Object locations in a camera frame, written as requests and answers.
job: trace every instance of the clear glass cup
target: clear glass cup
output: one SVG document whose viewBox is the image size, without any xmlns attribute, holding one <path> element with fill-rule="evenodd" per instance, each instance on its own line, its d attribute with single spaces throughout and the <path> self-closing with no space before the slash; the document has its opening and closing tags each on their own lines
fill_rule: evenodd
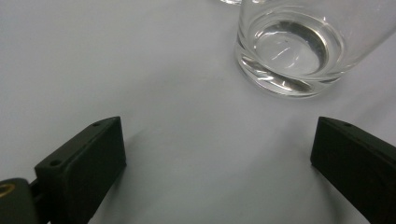
<svg viewBox="0 0 396 224">
<path fill-rule="evenodd" d="M 242 0 L 220 0 L 220 1 L 233 5 L 241 5 L 242 2 Z"/>
<path fill-rule="evenodd" d="M 244 0 L 235 57 L 270 92 L 314 96 L 396 31 L 396 0 Z"/>
</svg>

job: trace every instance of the white surface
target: white surface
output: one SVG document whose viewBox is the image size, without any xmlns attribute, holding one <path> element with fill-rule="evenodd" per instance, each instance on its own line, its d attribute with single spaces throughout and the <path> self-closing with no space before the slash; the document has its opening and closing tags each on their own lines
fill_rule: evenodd
<svg viewBox="0 0 396 224">
<path fill-rule="evenodd" d="M 128 167 L 90 223 L 368 223 L 310 166 L 318 116 L 396 145 L 396 36 L 325 94 L 243 77 L 219 0 L 0 0 L 0 179 L 120 115 Z"/>
</svg>

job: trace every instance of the white table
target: white table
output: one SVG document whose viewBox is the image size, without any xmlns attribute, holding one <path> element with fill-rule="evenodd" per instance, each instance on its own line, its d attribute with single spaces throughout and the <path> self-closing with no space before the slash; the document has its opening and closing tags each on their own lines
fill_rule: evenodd
<svg viewBox="0 0 396 224">
<path fill-rule="evenodd" d="M 396 145 L 396 35 L 307 100 L 255 88 L 219 0 L 0 0 L 0 179 L 120 115 L 128 166 L 92 224 L 368 223 L 309 161 L 318 116 Z"/>
</svg>

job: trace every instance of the glass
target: glass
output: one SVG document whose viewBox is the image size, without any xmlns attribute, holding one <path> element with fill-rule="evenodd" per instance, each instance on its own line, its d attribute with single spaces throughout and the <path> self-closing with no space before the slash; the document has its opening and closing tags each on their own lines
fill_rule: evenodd
<svg viewBox="0 0 396 224">
<path fill-rule="evenodd" d="M 244 0 L 235 56 L 261 88 L 314 96 L 396 30 L 395 0 Z"/>
<path fill-rule="evenodd" d="M 242 0 L 220 0 L 228 4 L 241 5 Z"/>
</svg>

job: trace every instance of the glass base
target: glass base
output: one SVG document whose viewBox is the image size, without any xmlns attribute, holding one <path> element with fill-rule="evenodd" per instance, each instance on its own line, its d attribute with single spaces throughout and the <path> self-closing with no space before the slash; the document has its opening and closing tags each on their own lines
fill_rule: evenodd
<svg viewBox="0 0 396 224">
<path fill-rule="evenodd" d="M 242 0 L 220 0 L 221 2 L 225 2 L 228 4 L 233 4 L 233 5 L 241 5 Z"/>
<path fill-rule="evenodd" d="M 245 50 L 239 46 L 239 44 L 236 44 L 235 58 L 243 72 L 261 89 L 274 93 L 275 95 L 292 98 L 313 97 L 323 92 L 339 79 L 338 77 L 317 81 L 284 77 L 266 69 L 252 57 L 247 56 L 244 51 Z"/>
</svg>

